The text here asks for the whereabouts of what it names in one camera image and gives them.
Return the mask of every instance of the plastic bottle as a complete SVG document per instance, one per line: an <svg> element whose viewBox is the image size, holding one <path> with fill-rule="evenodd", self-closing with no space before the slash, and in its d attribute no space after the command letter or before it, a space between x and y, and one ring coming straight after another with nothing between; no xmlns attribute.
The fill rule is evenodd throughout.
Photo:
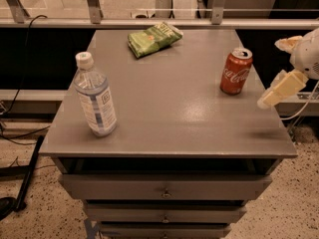
<svg viewBox="0 0 319 239"><path fill-rule="evenodd" d="M78 72L74 85L88 125L97 136L111 133L117 117L107 78L97 71L91 53L76 55Z"/></svg>

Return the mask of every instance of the soda can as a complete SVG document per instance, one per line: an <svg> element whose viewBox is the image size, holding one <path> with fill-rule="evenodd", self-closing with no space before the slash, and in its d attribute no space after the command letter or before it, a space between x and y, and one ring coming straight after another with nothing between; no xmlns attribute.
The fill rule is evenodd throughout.
<svg viewBox="0 0 319 239"><path fill-rule="evenodd" d="M220 89L229 95L239 94L249 75L251 65L251 51L245 48L235 48L227 57L221 76Z"/></svg>

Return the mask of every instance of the gray table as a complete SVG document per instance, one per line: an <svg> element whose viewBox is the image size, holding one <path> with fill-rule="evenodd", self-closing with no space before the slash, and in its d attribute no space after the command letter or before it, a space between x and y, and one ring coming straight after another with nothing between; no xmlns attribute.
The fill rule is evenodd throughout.
<svg viewBox="0 0 319 239"><path fill-rule="evenodd" d="M97 31L89 49L108 76L117 128L95 137L70 87L40 154L106 235L223 237L296 150L276 110L257 107L264 89L253 68L240 95L219 89L241 46L234 31L184 30L139 60L130 32Z"/></svg>

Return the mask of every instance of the bottle label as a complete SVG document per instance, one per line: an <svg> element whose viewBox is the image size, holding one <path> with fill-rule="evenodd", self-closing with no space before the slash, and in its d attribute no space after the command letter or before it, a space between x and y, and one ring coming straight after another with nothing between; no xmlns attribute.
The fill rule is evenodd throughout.
<svg viewBox="0 0 319 239"><path fill-rule="evenodd" d="M78 92L80 102L92 130L105 133L117 122L110 87L97 95L85 95Z"/></svg>

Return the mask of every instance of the terrazzo floor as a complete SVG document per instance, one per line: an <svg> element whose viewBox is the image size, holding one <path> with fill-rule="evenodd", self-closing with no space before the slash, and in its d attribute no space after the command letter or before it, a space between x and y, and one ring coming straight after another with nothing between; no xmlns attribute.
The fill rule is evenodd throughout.
<svg viewBox="0 0 319 239"><path fill-rule="evenodd" d="M272 173L273 182L254 201L247 213L232 224L226 239L319 238L319 119L309 119L295 129L298 157L285 159ZM19 139L33 142L37 136ZM27 164L33 145L0 140L0 167L16 157ZM82 202L72 199L59 184L60 171L48 157L40 157L26 196L27 207L0 221L0 238L84 239L86 215ZM0 196L16 197L20 180L0 180Z"/></svg>

